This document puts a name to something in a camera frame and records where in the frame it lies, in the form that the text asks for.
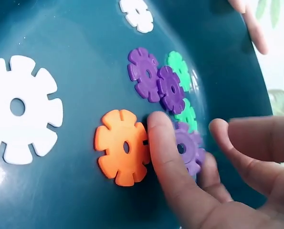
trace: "white snowflake disc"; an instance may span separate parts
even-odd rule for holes
[[[12,56],[11,71],[0,58],[0,145],[6,143],[4,160],[15,165],[32,162],[28,145],[33,144],[36,154],[45,156],[55,145],[57,134],[47,124],[60,127],[63,121],[63,105],[60,99],[48,100],[47,95],[57,91],[51,74],[41,68],[36,76],[31,72],[35,61],[25,56]],[[11,101],[19,98],[25,112],[15,116]]]
[[[127,13],[126,20],[137,31],[147,33],[153,30],[153,17],[143,0],[120,0],[119,6],[123,13]]]

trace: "center hole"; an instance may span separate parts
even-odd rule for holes
[[[126,152],[126,154],[128,154],[129,153],[129,145],[128,145],[128,142],[124,142],[124,145],[123,145],[123,147],[124,147],[124,151]]]
[[[150,71],[146,70],[146,75],[148,76],[148,78],[151,78]]]
[[[22,116],[25,113],[25,104],[21,99],[15,98],[10,103],[10,110],[15,116]]]
[[[185,147],[185,145],[184,145],[183,143],[178,144],[178,145],[177,145],[177,149],[178,149],[178,152],[179,152],[180,154],[184,154],[185,151],[186,151],[186,147]]]
[[[174,87],[174,86],[171,86],[171,91],[173,92],[173,94],[175,94],[175,93],[176,93],[176,89],[175,89],[175,87]]]

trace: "plastic snowflake disc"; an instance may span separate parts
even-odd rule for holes
[[[128,56],[131,64],[128,65],[129,77],[137,81],[135,85],[137,93],[143,98],[148,98],[151,103],[160,101],[158,94],[158,61],[154,55],[149,54],[145,48],[132,50]]]
[[[153,17],[143,0],[120,0],[119,6],[123,13],[127,13],[126,20],[137,31],[147,33],[153,30]]]
[[[181,54],[176,51],[170,52],[168,54],[167,64],[177,73],[180,79],[180,86],[183,87],[185,92],[188,92],[191,89],[189,68]]]
[[[57,84],[46,69],[41,68],[35,77],[31,75],[33,59],[12,56],[10,66],[11,71],[7,71],[5,60],[0,58],[0,145],[6,143],[7,163],[25,165],[32,162],[29,144],[33,144],[37,155],[45,156],[56,143],[57,134],[46,126],[62,125],[63,106],[60,99],[47,98],[57,91]],[[24,102],[22,116],[11,112],[15,98]]]
[[[187,123],[177,123],[175,130],[177,145],[184,148],[184,153],[181,154],[186,168],[191,176],[196,175],[200,169],[201,164],[205,159],[205,150],[199,148],[202,144],[202,138],[194,131],[189,133],[189,125]]]
[[[184,91],[179,86],[180,80],[169,66],[163,66],[158,72],[157,81],[159,94],[163,95],[162,103],[166,109],[174,114],[180,114],[184,110]]]
[[[185,103],[184,110],[181,112],[181,114],[175,114],[175,118],[179,122],[189,124],[189,132],[191,133],[192,131],[197,130],[197,122],[195,120],[196,114],[194,108],[190,106],[189,100],[185,98],[183,101]]]
[[[150,162],[148,146],[143,145],[147,133],[142,123],[136,123],[137,117],[127,110],[113,110],[102,118],[104,125],[98,127],[95,134],[95,149],[106,152],[98,159],[98,164],[107,178],[116,177],[116,184],[133,186],[146,175],[143,164]],[[124,143],[129,152],[124,150]]]

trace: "orange snowflake disc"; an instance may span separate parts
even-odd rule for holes
[[[127,110],[113,110],[103,118],[95,134],[95,149],[106,155],[98,159],[98,164],[107,178],[116,177],[116,184],[133,186],[143,180],[150,154],[148,146],[143,145],[147,133],[142,123],[136,123],[137,117]],[[124,142],[129,152],[124,150]]]

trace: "dark green plastic surface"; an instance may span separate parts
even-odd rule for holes
[[[0,166],[0,229],[177,229],[151,166],[143,182],[117,187],[97,166],[93,150],[100,118],[128,109],[145,123],[162,110],[134,90],[127,55],[139,46],[160,65],[176,50],[194,70],[188,95],[207,149],[235,200],[253,207],[264,198],[249,189],[217,150],[207,125],[213,118],[270,115],[269,98],[241,16],[226,0],[148,0],[154,30],[130,27],[117,0],[0,0],[0,57],[32,57],[46,68],[63,101],[58,141],[27,166]]]

